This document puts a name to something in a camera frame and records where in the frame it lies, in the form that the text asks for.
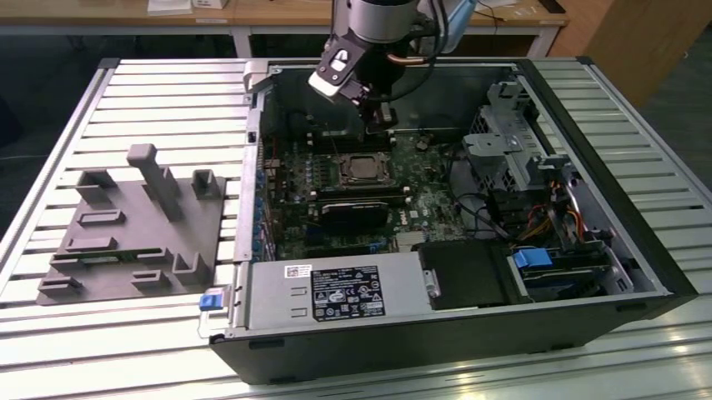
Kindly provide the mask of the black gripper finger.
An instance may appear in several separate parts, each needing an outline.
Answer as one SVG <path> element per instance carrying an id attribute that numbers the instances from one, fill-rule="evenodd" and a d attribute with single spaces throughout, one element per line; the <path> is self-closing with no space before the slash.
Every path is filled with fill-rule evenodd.
<path id="1" fill-rule="evenodd" d="M 360 111 L 367 134 L 387 131 L 398 124 L 396 111 L 390 103 L 368 103 Z"/>

